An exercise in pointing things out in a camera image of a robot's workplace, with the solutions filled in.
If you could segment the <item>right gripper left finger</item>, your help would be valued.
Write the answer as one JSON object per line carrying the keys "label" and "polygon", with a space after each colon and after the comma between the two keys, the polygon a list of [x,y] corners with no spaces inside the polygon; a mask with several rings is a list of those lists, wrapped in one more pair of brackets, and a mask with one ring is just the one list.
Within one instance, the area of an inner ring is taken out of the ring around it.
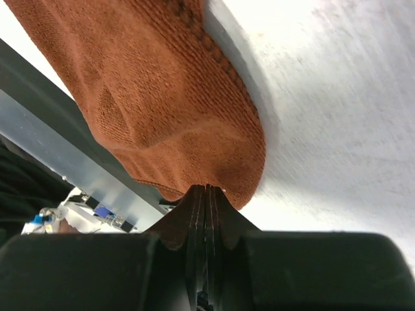
{"label": "right gripper left finger", "polygon": [[141,234],[29,234],[1,248],[2,310],[195,310],[203,186]]}

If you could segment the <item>brown towel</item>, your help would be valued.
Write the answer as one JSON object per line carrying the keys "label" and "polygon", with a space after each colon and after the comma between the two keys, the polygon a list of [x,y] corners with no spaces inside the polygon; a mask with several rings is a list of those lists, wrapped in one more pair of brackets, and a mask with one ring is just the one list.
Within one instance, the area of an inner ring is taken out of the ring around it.
{"label": "brown towel", "polygon": [[248,91],[204,30],[203,1],[8,1],[95,140],[174,201],[191,185],[240,209],[265,164]]}

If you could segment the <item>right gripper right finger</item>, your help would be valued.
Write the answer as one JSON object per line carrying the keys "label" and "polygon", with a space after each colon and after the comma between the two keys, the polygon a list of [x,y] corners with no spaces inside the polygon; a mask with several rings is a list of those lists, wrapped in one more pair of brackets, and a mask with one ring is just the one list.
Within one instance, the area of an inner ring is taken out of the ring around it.
{"label": "right gripper right finger", "polygon": [[213,186],[205,213],[215,310],[414,309],[414,278],[384,235],[262,231]]}

